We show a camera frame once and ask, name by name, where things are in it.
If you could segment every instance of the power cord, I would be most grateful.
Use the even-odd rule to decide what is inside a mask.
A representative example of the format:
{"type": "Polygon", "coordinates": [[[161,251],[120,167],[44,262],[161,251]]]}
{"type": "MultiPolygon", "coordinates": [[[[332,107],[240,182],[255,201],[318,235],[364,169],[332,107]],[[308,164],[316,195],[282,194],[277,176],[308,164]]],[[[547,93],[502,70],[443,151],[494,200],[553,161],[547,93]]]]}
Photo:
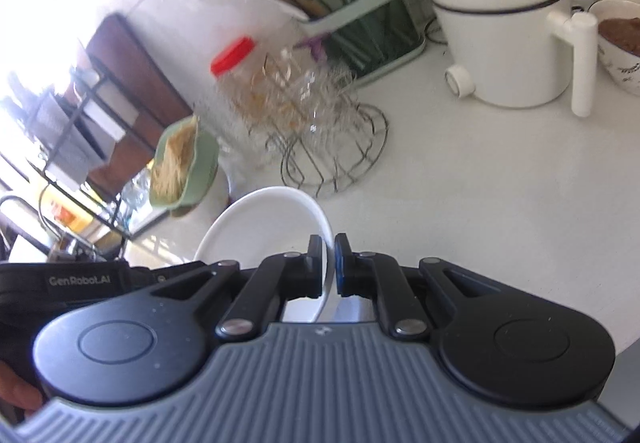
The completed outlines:
{"type": "Polygon", "coordinates": [[[449,45],[449,43],[446,40],[440,40],[433,37],[434,33],[437,33],[438,31],[442,31],[442,28],[440,28],[440,24],[438,24],[437,26],[433,26],[434,23],[438,24],[438,19],[436,16],[431,17],[427,22],[426,26],[424,27],[424,37],[429,42],[433,42],[434,44],[438,44],[440,46],[449,45]]]}

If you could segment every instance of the green utensil holder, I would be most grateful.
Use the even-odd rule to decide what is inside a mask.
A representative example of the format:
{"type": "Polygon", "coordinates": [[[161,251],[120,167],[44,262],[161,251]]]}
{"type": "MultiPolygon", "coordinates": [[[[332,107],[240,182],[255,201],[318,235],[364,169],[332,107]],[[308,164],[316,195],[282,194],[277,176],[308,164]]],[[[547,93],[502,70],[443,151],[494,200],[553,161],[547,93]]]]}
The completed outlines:
{"type": "Polygon", "coordinates": [[[301,22],[309,38],[322,38],[330,61],[343,61],[359,85],[400,67],[424,49],[404,0],[319,0],[331,7],[326,17],[301,22]]]}

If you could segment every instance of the countertop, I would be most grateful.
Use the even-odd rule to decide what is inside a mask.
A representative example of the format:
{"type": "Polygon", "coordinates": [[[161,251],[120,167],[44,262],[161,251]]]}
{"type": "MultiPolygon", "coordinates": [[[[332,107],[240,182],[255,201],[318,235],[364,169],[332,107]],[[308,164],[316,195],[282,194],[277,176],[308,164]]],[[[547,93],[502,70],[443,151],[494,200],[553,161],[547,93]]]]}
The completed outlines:
{"type": "MultiPolygon", "coordinates": [[[[572,115],[571,89],[506,110],[455,99],[443,77],[451,63],[446,47],[429,44],[359,91],[390,133],[362,181],[320,201],[334,232],[357,251],[404,265],[441,257],[583,311],[622,351],[640,337],[640,98],[599,68],[589,118],[572,115]]],[[[252,181],[274,184],[275,167],[252,181]]],[[[190,243],[168,251],[193,254],[195,230],[163,227],[167,248],[190,243]]],[[[207,225],[196,227],[204,235],[207,225]]]]}

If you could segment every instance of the wire rack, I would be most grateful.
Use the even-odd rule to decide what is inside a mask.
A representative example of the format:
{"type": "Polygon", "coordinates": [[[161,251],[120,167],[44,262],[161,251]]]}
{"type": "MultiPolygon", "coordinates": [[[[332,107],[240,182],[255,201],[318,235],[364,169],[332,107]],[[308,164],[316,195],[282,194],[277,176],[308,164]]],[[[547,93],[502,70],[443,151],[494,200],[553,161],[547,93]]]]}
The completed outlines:
{"type": "MultiPolygon", "coordinates": [[[[303,70],[287,55],[266,56],[261,81],[271,86],[271,109],[252,128],[270,131],[268,150],[281,154],[283,184],[315,198],[341,192],[377,163],[389,122],[374,105],[358,103],[353,75],[343,64],[303,70]]],[[[255,92],[265,93],[255,86],[255,92]]]]}
{"type": "MultiPolygon", "coordinates": [[[[151,157],[153,157],[156,151],[153,145],[151,145],[144,137],[140,136],[140,134],[137,133],[137,131],[135,131],[125,119],[119,116],[118,113],[116,113],[105,101],[101,99],[101,97],[98,95],[98,90],[106,83],[114,84],[120,91],[121,95],[123,95],[140,114],[144,113],[145,116],[152,120],[158,127],[164,128],[161,121],[159,121],[159,119],[149,108],[147,108],[145,105],[142,105],[138,99],[133,97],[133,95],[130,94],[129,91],[119,82],[117,77],[115,77],[113,73],[111,73],[111,71],[100,60],[98,60],[98,58],[91,57],[91,62],[92,67],[100,74],[100,79],[97,84],[90,86],[83,80],[81,71],[75,69],[71,69],[70,71],[72,82],[78,89],[80,89],[79,92],[82,94],[82,96],[80,96],[80,100],[76,108],[68,116],[68,121],[66,121],[64,127],[62,127],[57,140],[55,140],[54,142],[49,142],[46,140],[43,141],[40,138],[36,137],[33,130],[34,121],[43,103],[47,98],[55,98],[54,95],[49,93],[41,95],[33,108],[30,109],[24,129],[25,133],[32,140],[36,141],[39,144],[41,150],[41,158],[44,159],[44,166],[39,167],[31,161],[29,161],[28,163],[30,163],[34,171],[36,171],[37,174],[39,174],[47,182],[47,187],[50,186],[55,188],[60,193],[62,193],[65,198],[72,201],[79,208],[84,210],[85,213],[89,214],[93,219],[98,221],[103,226],[108,227],[108,229],[110,229],[112,232],[120,235],[122,237],[122,245],[124,245],[126,241],[133,240],[142,235],[143,230],[141,229],[140,231],[136,231],[133,234],[129,232],[126,221],[122,218],[121,206],[123,201],[121,193],[112,195],[110,192],[104,190],[103,188],[100,188],[99,185],[96,185],[93,182],[91,184],[89,184],[88,182],[84,182],[82,185],[80,185],[79,192],[95,205],[95,208],[91,208],[80,201],[78,198],[76,198],[70,191],[68,191],[67,188],[65,188],[64,185],[61,185],[60,182],[57,181],[57,179],[52,178],[49,174],[50,166],[56,159],[56,156],[60,153],[63,145],[65,145],[66,142],[69,142],[69,140],[72,138],[72,135],[79,134],[76,130],[76,126],[78,125],[78,121],[79,119],[81,119],[86,106],[90,102],[95,102],[95,104],[98,105],[98,107],[105,114],[107,114],[109,118],[117,123],[119,127],[124,129],[126,134],[129,137],[132,137],[138,144],[140,144],[151,157]],[[97,198],[92,190],[97,190],[97,192],[103,198],[97,198]]],[[[161,220],[165,215],[166,214],[156,217],[154,222],[161,220]]],[[[61,227],[61,225],[57,226],[60,229],[68,230],[61,227]]]]}

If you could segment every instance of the metal wire stand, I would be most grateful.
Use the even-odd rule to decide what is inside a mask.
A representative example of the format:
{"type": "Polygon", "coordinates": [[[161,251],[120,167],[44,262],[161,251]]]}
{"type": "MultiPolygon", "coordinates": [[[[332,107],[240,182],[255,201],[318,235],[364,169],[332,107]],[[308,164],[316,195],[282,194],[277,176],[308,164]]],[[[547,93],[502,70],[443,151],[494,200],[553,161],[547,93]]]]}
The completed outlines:
{"type": "Polygon", "coordinates": [[[336,152],[318,152],[300,135],[292,136],[280,163],[282,182],[304,190],[315,198],[351,187],[378,161],[386,145],[389,122],[376,106],[356,103],[354,111],[363,119],[365,134],[348,133],[351,144],[336,152]],[[357,152],[359,155],[346,154],[357,152]]]}

